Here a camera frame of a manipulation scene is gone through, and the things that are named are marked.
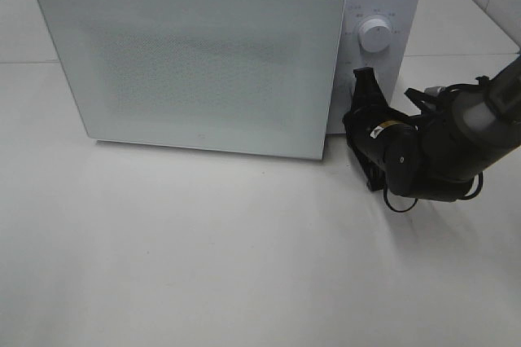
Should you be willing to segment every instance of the white table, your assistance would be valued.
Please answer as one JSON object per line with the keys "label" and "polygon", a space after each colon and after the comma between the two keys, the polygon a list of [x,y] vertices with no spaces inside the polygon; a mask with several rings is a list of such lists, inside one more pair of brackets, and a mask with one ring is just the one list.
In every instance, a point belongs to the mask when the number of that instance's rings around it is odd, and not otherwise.
{"label": "white table", "polygon": [[[393,106],[513,60],[483,17],[461,52],[411,40]],[[37,9],[0,0],[0,39],[1,346],[519,346],[520,151],[394,214],[341,137],[322,163],[96,143]]]}

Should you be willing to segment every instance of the microwave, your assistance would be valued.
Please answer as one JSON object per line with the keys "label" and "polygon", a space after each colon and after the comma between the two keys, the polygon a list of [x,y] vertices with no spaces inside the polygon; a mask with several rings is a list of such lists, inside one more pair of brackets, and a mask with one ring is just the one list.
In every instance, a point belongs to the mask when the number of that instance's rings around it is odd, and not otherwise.
{"label": "microwave", "polygon": [[37,0],[89,137],[320,160],[418,0]]}

